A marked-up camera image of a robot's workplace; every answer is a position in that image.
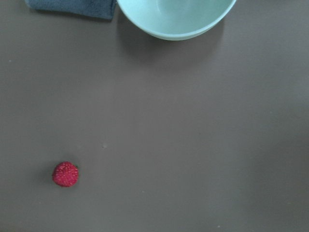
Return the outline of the red strawberry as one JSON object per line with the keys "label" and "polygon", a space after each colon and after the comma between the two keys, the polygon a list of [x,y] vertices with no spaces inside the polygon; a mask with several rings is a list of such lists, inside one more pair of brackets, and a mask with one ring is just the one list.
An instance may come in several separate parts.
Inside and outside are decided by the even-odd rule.
{"label": "red strawberry", "polygon": [[74,186],[79,179],[79,170],[71,162],[65,161],[59,163],[53,171],[53,182],[61,187],[69,188]]}

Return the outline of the grey folded cloth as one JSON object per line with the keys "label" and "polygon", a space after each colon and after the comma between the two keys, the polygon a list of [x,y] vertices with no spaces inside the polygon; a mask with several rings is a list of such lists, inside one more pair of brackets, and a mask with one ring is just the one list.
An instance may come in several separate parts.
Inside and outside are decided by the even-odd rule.
{"label": "grey folded cloth", "polygon": [[111,20],[116,0],[26,0],[34,10],[64,12],[88,17]]}

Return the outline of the mint green bowl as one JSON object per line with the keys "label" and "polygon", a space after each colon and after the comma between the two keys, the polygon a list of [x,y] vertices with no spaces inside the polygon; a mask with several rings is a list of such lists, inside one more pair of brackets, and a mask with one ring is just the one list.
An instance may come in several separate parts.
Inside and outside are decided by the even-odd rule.
{"label": "mint green bowl", "polygon": [[182,41],[216,26],[235,0],[118,0],[123,14],[136,27],[159,39]]}

